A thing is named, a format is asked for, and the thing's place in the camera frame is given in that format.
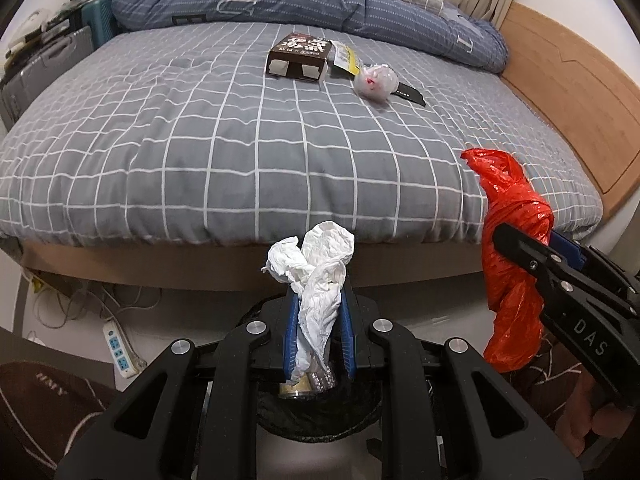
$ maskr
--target gray suitcase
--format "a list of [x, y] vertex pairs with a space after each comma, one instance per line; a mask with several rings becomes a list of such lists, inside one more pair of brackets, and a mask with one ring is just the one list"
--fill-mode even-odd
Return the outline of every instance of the gray suitcase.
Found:
[[0, 89], [0, 117], [10, 130], [42, 91], [94, 51], [91, 28], [59, 38]]

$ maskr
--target tissue paper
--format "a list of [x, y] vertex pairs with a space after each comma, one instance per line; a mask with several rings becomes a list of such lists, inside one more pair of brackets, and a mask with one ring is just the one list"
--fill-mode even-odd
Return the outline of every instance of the tissue paper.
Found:
[[279, 282], [289, 283], [300, 297], [298, 351], [292, 381], [310, 371], [313, 362], [327, 370], [326, 344], [338, 316], [340, 290], [353, 248], [353, 234], [327, 221], [305, 235], [302, 249], [298, 248], [297, 237], [284, 238], [269, 249], [262, 272], [269, 271]]

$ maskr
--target black trash bag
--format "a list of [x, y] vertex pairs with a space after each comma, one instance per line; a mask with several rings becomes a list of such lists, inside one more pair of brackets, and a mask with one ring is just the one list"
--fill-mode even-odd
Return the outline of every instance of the black trash bag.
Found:
[[[238, 326], [257, 319], [262, 306], [282, 296], [262, 300], [238, 322]], [[331, 339], [330, 361], [337, 384], [331, 390], [312, 398], [282, 399], [277, 384], [260, 383], [258, 387], [257, 422], [277, 436], [315, 444], [334, 442], [358, 433], [380, 418], [382, 389], [379, 383], [351, 381], [340, 373], [340, 342]]]

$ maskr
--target clear plastic bag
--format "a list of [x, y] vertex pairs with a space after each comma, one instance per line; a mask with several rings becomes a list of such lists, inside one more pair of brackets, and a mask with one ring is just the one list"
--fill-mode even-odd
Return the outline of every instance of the clear plastic bag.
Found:
[[543, 300], [536, 279], [495, 250], [494, 230], [506, 222], [548, 245], [554, 214], [509, 153], [474, 148], [461, 158], [480, 175], [489, 201], [482, 228], [482, 270], [489, 308], [496, 316], [484, 358], [499, 372], [511, 372], [531, 361], [540, 348]]
[[398, 90], [398, 76], [387, 65], [364, 66], [353, 80], [353, 88], [361, 97], [384, 103]]

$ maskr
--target crumpled plastic bag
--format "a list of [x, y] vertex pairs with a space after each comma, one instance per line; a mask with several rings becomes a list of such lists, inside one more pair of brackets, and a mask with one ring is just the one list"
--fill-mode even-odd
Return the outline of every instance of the crumpled plastic bag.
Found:
[[506, 222], [548, 245], [554, 215], [509, 153], [474, 148], [461, 158], [480, 175], [489, 201], [482, 228], [482, 270], [489, 308], [496, 316], [484, 358], [497, 371], [511, 372], [531, 361], [540, 348], [543, 300], [536, 279], [495, 250], [494, 229]]
[[300, 297], [296, 366], [297, 382], [314, 364], [327, 371], [327, 342], [340, 305], [340, 290], [347, 277], [346, 265], [354, 248], [353, 234], [335, 222], [322, 222], [305, 235], [274, 243], [262, 272], [269, 271], [281, 283], [289, 283]]
[[398, 76], [387, 65], [364, 66], [353, 79], [356, 94], [378, 103], [385, 103], [399, 84]]

